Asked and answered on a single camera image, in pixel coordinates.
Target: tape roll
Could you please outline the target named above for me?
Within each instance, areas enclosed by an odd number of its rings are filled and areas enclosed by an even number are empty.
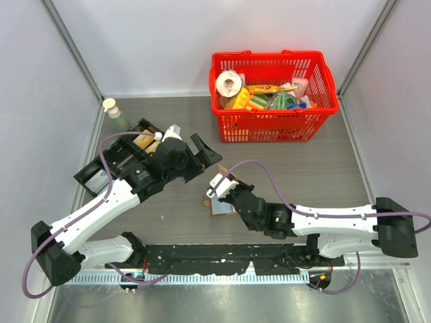
[[[235,71],[224,71],[218,75],[215,86],[221,96],[231,98],[241,90],[242,80]]]

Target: cable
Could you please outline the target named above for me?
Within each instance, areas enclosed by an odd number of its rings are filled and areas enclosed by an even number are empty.
[[[127,276],[125,273],[123,273],[119,268],[117,268],[112,263],[108,263],[108,265],[111,266],[118,274],[120,274],[120,276],[122,276],[122,278],[127,279],[128,281],[131,281],[132,283],[137,283],[137,284],[152,286],[152,285],[158,283],[159,281],[161,281],[162,279],[164,279],[166,277],[166,275],[163,275],[161,277],[153,279],[152,281],[145,281],[144,279],[132,278],[130,276]]]
[[[303,215],[306,217],[314,217],[313,213],[307,213],[304,211],[300,211],[295,209],[293,206],[290,205],[290,202],[283,197],[283,195],[280,192],[280,189],[278,185],[275,183],[274,177],[271,175],[271,172],[268,170],[268,168],[262,164],[259,160],[255,159],[246,159],[243,161],[240,161],[235,166],[230,168],[218,181],[218,183],[214,186],[210,194],[214,194],[216,192],[217,187],[222,183],[222,181],[229,176],[230,173],[232,173],[236,168],[244,165],[244,164],[256,164],[263,168],[263,170],[267,173],[269,180],[272,183],[272,186],[274,187],[275,192],[277,193],[278,197],[281,201],[285,204],[285,206],[291,210],[294,213],[297,213],[299,215]],[[415,230],[415,234],[420,234],[421,232],[424,232],[431,228],[431,215],[421,213],[421,212],[386,212],[386,213],[367,213],[364,215],[361,214],[344,214],[344,215],[334,215],[334,214],[319,214],[319,217],[327,218],[327,219],[361,219],[362,216],[364,217],[399,217],[399,216],[412,216],[412,217],[423,217],[428,220],[428,224],[421,227],[420,229]]]
[[[321,291],[322,293],[325,294],[331,294],[331,295],[339,295],[339,294],[343,294],[343,293],[347,293],[348,291],[352,290],[356,284],[359,281],[359,277],[361,275],[361,258],[359,256],[359,252],[356,253],[356,258],[358,259],[358,272],[356,273],[356,277],[355,280],[353,281],[353,283],[346,289],[342,289],[341,291],[327,291],[326,289],[319,289],[319,284],[320,284],[320,280],[317,282],[316,285],[313,285],[312,283],[307,284],[308,286],[310,286],[313,289],[316,289],[317,291]]]
[[[100,200],[97,204],[95,204],[93,207],[88,209],[86,212],[82,213],[79,217],[73,219],[68,224],[66,224],[64,227],[62,227],[61,229],[59,229],[55,233],[53,233],[51,236],[49,236],[49,238],[46,239],[45,241],[43,241],[43,243],[33,252],[29,261],[26,264],[26,267],[24,268],[24,273],[22,275],[21,286],[22,286],[22,291],[26,297],[31,298],[31,299],[38,299],[38,298],[45,296],[47,293],[49,293],[53,289],[53,286],[50,286],[45,291],[43,291],[42,293],[37,294],[37,295],[31,294],[28,291],[28,286],[27,286],[28,273],[30,272],[30,268],[31,268],[33,262],[36,260],[37,256],[59,234],[63,233],[67,228],[71,227],[72,225],[74,225],[75,223],[77,223],[78,221],[80,221],[81,219],[86,217],[87,215],[89,215],[91,212],[96,210],[100,205],[102,205],[105,202],[105,200],[108,198],[109,194],[111,193],[112,185],[113,185],[113,179],[112,179],[112,174],[110,173],[108,164],[106,163],[105,156],[103,155],[103,144],[105,144],[108,140],[110,140],[112,138],[122,136],[122,135],[147,135],[147,136],[154,137],[153,133],[143,133],[141,131],[126,131],[124,133],[115,133],[111,136],[107,136],[105,139],[103,139],[100,142],[100,144],[98,145],[98,152],[99,152],[99,156],[100,156],[100,161],[102,162],[103,168],[106,172],[106,175],[108,176],[108,190],[106,191],[104,198],[102,200]]]

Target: wood-grain floor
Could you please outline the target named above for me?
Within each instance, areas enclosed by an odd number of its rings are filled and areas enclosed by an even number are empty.
[[[310,207],[353,207],[368,203],[341,113],[330,117],[306,143],[222,143],[208,97],[145,98],[117,100],[132,124],[146,118],[166,129],[181,127],[181,136],[198,133],[223,155],[229,168],[250,157],[261,160],[272,171],[283,194],[294,204]],[[115,133],[105,118],[100,138]],[[144,244],[229,244],[279,242],[262,233],[248,231],[239,216],[210,217],[202,196],[217,166],[188,184],[175,180],[157,194],[109,223],[92,240],[113,238],[132,231]],[[255,194],[278,202],[267,176],[258,166],[245,166],[236,175],[256,186]],[[302,242],[290,238],[289,242]]]

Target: red plastic basket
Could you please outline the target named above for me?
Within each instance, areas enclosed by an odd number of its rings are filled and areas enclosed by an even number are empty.
[[[317,104],[304,110],[223,110],[216,89],[218,75],[233,69],[244,73],[247,85],[281,85],[292,77],[308,79],[306,95]],[[308,141],[328,116],[338,111],[333,76],[318,51],[289,51],[273,54],[217,52],[209,72],[211,107],[224,142]]]

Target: bottle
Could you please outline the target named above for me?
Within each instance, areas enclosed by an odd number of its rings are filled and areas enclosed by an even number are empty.
[[[129,120],[127,120],[127,117],[120,111],[119,107],[115,105],[114,99],[109,98],[103,100],[102,106],[103,110],[108,113],[109,119],[111,119],[116,130],[123,132],[131,128]]]

